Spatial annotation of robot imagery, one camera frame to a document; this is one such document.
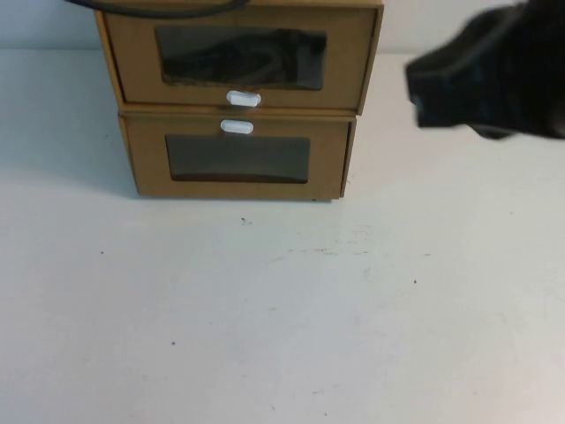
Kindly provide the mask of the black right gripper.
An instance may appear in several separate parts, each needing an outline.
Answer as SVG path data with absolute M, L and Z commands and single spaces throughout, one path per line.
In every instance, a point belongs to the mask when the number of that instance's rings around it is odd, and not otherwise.
M 421 128 L 485 125 L 499 112 L 493 29 L 467 26 L 405 66 L 408 96 Z

